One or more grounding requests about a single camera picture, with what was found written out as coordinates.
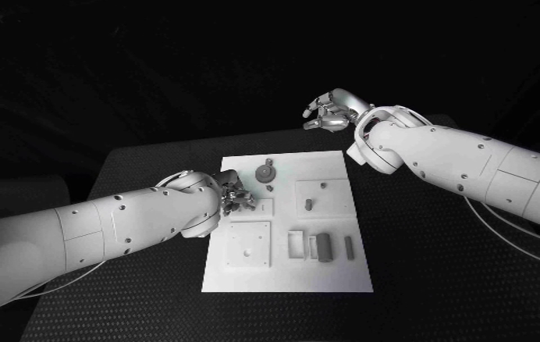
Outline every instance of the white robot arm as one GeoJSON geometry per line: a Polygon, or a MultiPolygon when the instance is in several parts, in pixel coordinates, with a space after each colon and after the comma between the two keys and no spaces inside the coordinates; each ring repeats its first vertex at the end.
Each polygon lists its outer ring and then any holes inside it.
{"type": "Polygon", "coordinates": [[[0,219],[0,306],[56,276],[159,244],[206,237],[219,208],[255,208],[233,170],[183,171],[156,187],[0,219]]]}
{"type": "Polygon", "coordinates": [[[400,105],[375,107],[337,88],[308,105],[304,128],[331,132],[356,124],[347,150],[360,165],[413,174],[448,191],[540,223],[540,154],[480,134],[431,122],[400,105]]]}

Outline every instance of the dark background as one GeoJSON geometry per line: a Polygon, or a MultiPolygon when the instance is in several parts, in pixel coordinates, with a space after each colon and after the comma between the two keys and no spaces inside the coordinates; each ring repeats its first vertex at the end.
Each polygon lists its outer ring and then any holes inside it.
{"type": "Polygon", "coordinates": [[[82,201],[111,149],[301,127],[336,87],[540,150],[539,19],[540,0],[0,0],[0,174],[82,201]]]}

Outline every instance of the black table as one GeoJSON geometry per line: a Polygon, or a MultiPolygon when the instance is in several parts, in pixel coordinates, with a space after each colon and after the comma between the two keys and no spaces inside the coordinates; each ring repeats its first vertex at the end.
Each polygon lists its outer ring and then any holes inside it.
{"type": "MultiPolygon", "coordinates": [[[[448,116],[428,118],[455,127],[448,116]]],[[[346,151],[352,143],[349,128],[336,134],[288,130],[121,148],[107,159],[89,199],[153,186],[184,169],[215,173],[225,156],[346,151]]],[[[209,237],[177,237],[107,262],[43,296],[23,341],[537,338],[540,262],[494,236],[464,198],[425,183],[406,166],[388,176],[347,155],[346,165],[373,294],[203,294],[209,237]]],[[[511,239],[537,245],[485,210],[483,215],[511,239]]]]}

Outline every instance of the textured table surface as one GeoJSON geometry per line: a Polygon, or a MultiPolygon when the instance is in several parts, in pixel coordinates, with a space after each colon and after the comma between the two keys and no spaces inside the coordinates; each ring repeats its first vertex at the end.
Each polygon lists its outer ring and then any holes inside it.
{"type": "MultiPolygon", "coordinates": [[[[428,118],[455,127],[448,116],[428,118]]],[[[153,186],[184,169],[216,173],[225,156],[346,151],[352,143],[349,128],[121,148],[89,198],[153,186]]],[[[23,341],[537,340],[540,262],[493,235],[464,198],[405,166],[388,176],[349,156],[346,165],[373,294],[202,293],[209,238],[177,237],[42,296],[23,341]]],[[[521,246],[540,247],[483,215],[521,246]]]]}

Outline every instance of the white platform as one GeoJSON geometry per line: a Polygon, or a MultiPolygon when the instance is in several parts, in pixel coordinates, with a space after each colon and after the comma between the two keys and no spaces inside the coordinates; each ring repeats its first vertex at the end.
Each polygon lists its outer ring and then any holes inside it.
{"type": "Polygon", "coordinates": [[[350,204],[347,204],[344,218],[317,216],[314,219],[307,219],[305,216],[298,218],[297,213],[297,181],[317,180],[330,183],[331,180],[347,180],[343,152],[228,157],[222,161],[222,170],[226,169],[236,169],[245,189],[252,192],[255,199],[274,199],[274,213],[265,210],[265,213],[249,214],[248,210],[242,210],[233,212],[231,217],[222,218],[219,227],[210,234],[203,292],[373,292],[354,207],[353,218],[350,204]],[[255,179],[255,170],[265,164],[267,159],[274,160],[277,170],[275,179],[269,183],[274,187],[272,192],[255,179]],[[269,266],[231,268],[228,265],[231,223],[241,221],[271,222],[269,266]],[[288,232],[298,230],[304,232],[305,245],[305,259],[300,261],[288,258],[288,232]],[[320,233],[328,233],[331,237],[334,260],[328,263],[310,260],[308,257],[308,237],[320,233]],[[352,261],[347,260],[346,236],[353,238],[354,260],[352,261]]]}

